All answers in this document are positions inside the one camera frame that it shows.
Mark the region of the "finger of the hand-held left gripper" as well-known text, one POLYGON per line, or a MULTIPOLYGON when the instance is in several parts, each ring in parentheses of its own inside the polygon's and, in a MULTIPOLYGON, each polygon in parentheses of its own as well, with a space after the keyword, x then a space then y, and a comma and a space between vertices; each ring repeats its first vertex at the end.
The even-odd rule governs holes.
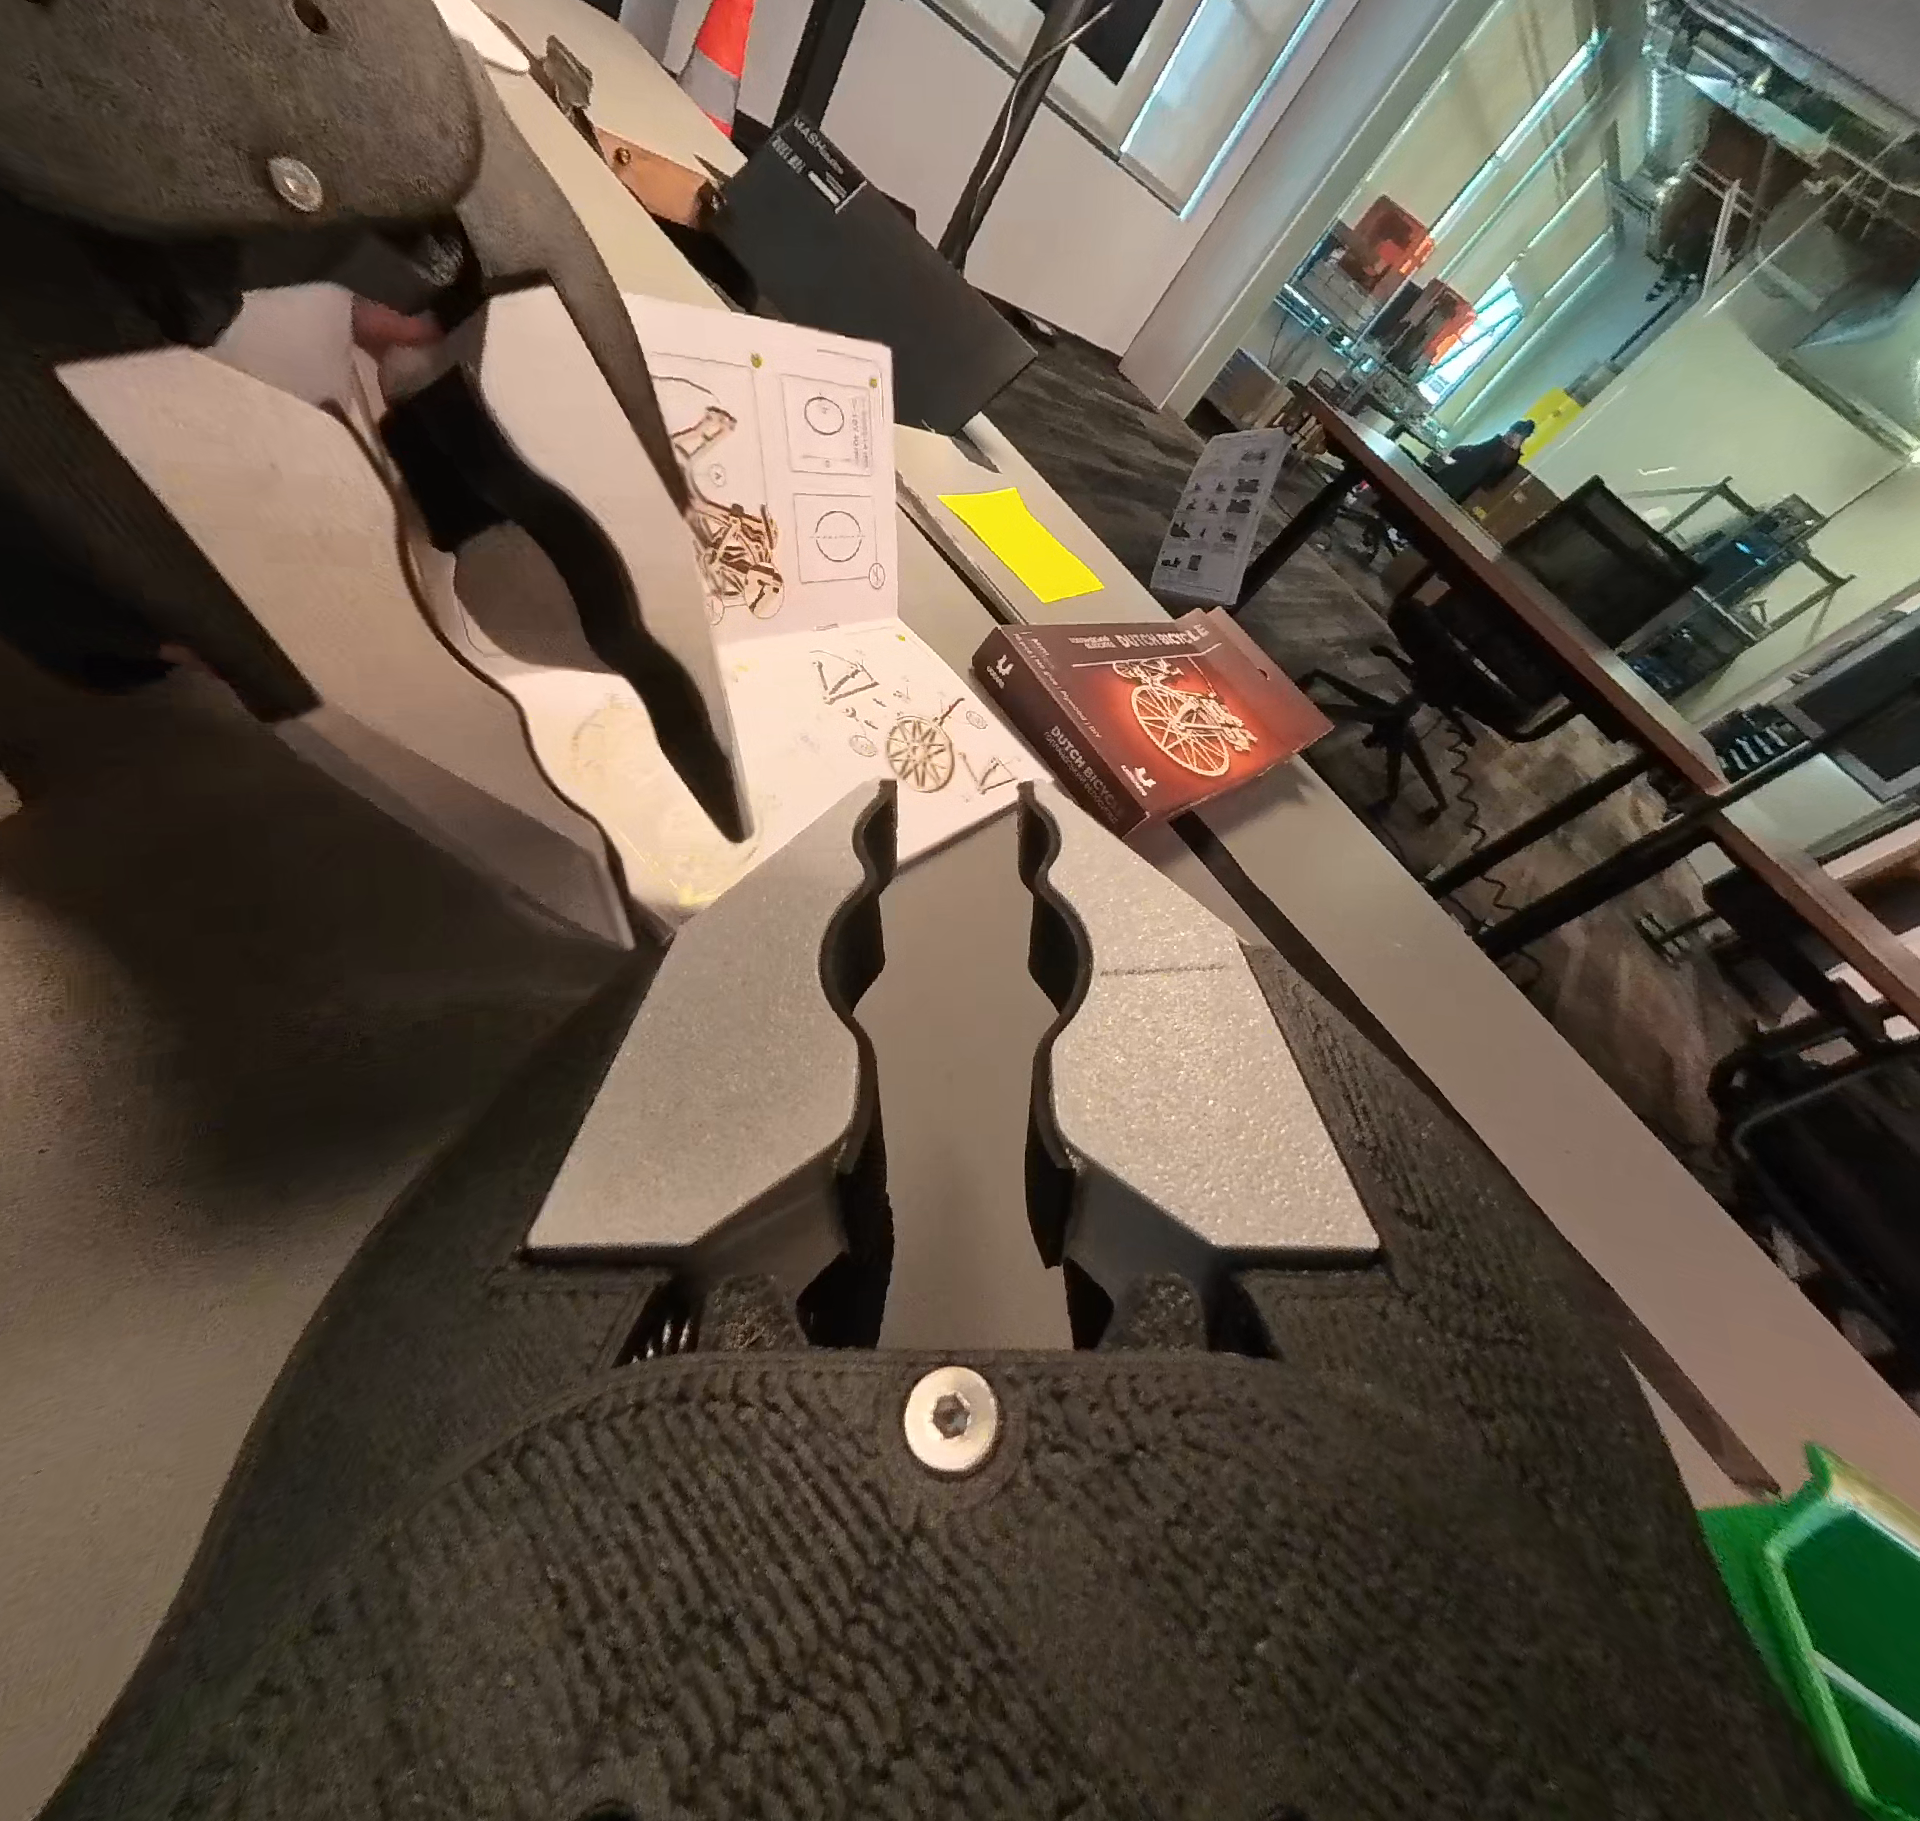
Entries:
POLYGON ((560 575, 512 528, 432 546, 378 447, 344 289, 253 294, 210 348, 59 379, 319 693, 282 742, 539 915, 637 944, 609 838, 525 711, 534 674, 593 665, 560 575))
POLYGON ((482 134, 454 208, 465 258, 442 341, 393 369, 378 431, 445 554, 519 528, 590 650, 644 707, 707 822, 753 832, 690 491, 614 278, 564 185, 462 49, 482 134))

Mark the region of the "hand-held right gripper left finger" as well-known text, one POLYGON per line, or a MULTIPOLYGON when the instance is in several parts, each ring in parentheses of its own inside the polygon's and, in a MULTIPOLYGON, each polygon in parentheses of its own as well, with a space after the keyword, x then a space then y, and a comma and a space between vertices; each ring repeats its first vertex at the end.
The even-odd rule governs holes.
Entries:
POLYGON ((854 1007, 882 965, 898 783, 827 807, 668 946, 525 1236, 531 1258, 822 1275, 876 1129, 854 1007))

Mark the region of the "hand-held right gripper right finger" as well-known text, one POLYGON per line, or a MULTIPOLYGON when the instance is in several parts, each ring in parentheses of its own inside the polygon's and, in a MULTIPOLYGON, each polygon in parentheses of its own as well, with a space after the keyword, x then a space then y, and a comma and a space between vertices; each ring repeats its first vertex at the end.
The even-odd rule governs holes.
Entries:
POLYGON ((1101 1290, 1356 1269, 1380 1234, 1235 929, 1049 781, 1019 785, 1032 1069, 1027 1211, 1101 1290))

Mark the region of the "white instruction booklet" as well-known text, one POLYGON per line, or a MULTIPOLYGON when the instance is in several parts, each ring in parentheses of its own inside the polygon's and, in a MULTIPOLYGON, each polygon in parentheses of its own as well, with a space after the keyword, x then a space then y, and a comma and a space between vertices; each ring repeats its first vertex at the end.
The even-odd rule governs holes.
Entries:
POLYGON ((637 912, 673 932, 853 790, 898 785, 898 859, 1017 806, 1042 778, 1012 731, 900 614, 892 350, 820 329, 627 297, 690 491, 707 621, 729 682, 755 835, 725 842, 630 687, 561 664, 564 596, 494 670, 546 778, 610 840, 637 912))

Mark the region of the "red-brown model kit box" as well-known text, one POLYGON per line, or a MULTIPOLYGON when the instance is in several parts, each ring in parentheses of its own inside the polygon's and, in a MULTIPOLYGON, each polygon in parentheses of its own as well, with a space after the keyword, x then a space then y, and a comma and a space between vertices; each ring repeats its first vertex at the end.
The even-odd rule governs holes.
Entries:
POLYGON ((996 628, 973 674, 1063 790, 1121 838, 1239 790, 1333 728, 1223 609, 996 628))

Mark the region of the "person's left hand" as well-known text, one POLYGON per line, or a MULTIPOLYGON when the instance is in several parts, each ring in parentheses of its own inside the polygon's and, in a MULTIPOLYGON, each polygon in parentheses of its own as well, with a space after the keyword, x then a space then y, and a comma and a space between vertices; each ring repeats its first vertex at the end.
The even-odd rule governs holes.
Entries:
POLYGON ((443 366, 445 327, 432 314, 404 316, 384 302, 351 297, 351 336, 372 362, 382 400, 420 391, 443 366))

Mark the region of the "black cardboard box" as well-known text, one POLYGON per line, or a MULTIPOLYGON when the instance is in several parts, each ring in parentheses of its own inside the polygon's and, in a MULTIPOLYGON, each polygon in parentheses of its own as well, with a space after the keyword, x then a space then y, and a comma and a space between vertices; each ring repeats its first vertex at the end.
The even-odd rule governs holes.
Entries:
POLYGON ((956 435, 1037 360, 1035 345, 801 114, 727 177, 710 224, 762 314, 892 350, 903 423, 956 435))

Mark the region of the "yellow sticky note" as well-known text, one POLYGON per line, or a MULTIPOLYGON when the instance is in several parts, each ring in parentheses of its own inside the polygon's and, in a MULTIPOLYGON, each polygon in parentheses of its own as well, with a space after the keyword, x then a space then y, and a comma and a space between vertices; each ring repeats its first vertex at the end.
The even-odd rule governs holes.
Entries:
POLYGON ((1039 603, 1054 606, 1104 591, 1098 571, 1044 525, 1017 487, 941 495, 938 502, 1039 603))

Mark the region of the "orange traffic cone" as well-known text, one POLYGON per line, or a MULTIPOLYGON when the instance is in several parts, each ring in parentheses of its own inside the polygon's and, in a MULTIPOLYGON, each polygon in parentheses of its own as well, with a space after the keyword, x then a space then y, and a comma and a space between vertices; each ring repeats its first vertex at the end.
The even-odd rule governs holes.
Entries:
POLYGON ((725 136, 733 136, 756 3, 758 0, 711 0, 677 73, 685 97, 725 136))

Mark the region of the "black office chair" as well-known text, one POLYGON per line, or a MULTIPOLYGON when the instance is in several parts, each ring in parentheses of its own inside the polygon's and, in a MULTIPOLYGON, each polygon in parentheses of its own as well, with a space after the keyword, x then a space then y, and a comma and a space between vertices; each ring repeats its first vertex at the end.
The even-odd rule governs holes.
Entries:
POLYGON ((1439 586, 1427 592, 1432 570, 1421 570, 1387 612, 1390 643, 1380 659, 1404 676, 1404 691, 1387 695, 1329 667, 1312 667, 1305 691, 1322 691, 1319 711, 1334 723, 1362 723, 1362 747, 1384 756, 1384 793, 1367 811, 1387 814, 1412 768, 1429 795, 1425 820, 1451 806, 1448 785, 1427 752, 1421 720, 1433 715, 1452 731, 1460 752, 1483 733, 1526 745, 1568 726, 1577 714, 1552 661, 1483 591, 1439 586))

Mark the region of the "printed paper sign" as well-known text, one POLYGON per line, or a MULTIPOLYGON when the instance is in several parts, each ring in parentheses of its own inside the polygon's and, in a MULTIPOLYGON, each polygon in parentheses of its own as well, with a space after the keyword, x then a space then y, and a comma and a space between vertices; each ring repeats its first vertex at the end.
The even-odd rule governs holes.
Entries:
POLYGON ((1254 560, 1259 520, 1294 447, 1282 425, 1206 441, 1154 553, 1148 589, 1167 611, 1233 609, 1254 560))

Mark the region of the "long brown table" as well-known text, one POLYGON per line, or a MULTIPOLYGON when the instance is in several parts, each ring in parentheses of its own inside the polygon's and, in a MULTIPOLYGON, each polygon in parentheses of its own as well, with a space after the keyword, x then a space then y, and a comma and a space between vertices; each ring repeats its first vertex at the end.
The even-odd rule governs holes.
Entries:
POLYGON ((1375 487, 1427 566, 1454 591, 1478 592, 1492 602, 1523 634, 1526 645, 1550 659, 1574 711, 1630 747, 1630 756, 1600 778, 1488 838, 1448 867, 1425 874, 1421 884, 1427 896, 1447 900, 1457 888, 1496 874, 1502 862, 1571 827, 1634 781, 1667 778, 1683 790, 1678 809, 1664 822, 1550 893, 1483 922, 1477 944, 1489 960, 1502 961, 1537 944, 1667 872, 1693 851, 1714 845, 1833 944, 1838 960, 1855 968, 1894 1010, 1910 1019, 1917 1017, 1916 956, 1907 944, 1804 848, 1765 831, 1761 815, 1751 809, 1751 800, 1765 785, 1787 778, 1814 752, 1837 749, 1851 731, 1875 715, 1873 708, 1854 715, 1834 733, 1803 742, 1761 772, 1740 781, 1724 780, 1703 734, 1630 672, 1627 659, 1614 647, 1605 647, 1537 575, 1512 566, 1512 554, 1496 547, 1484 528, 1445 497, 1405 451, 1317 390, 1305 391, 1305 414, 1319 429, 1329 451, 1337 456, 1340 484, 1364 482, 1375 487))

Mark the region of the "black computer monitor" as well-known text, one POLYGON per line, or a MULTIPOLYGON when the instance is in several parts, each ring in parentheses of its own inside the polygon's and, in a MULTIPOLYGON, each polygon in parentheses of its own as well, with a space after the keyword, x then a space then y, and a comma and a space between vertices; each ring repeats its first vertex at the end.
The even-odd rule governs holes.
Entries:
POLYGON ((1530 523, 1502 554, 1608 649, 1627 647, 1707 575, 1599 476, 1530 523))

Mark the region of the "green plastic bin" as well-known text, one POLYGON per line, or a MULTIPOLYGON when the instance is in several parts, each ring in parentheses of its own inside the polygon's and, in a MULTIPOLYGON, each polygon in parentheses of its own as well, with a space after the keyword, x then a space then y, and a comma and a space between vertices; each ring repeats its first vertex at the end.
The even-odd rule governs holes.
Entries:
POLYGON ((1784 1702, 1858 1810, 1917 1815, 1917 1515, 1822 1444, 1789 1495, 1697 1515, 1784 1702))

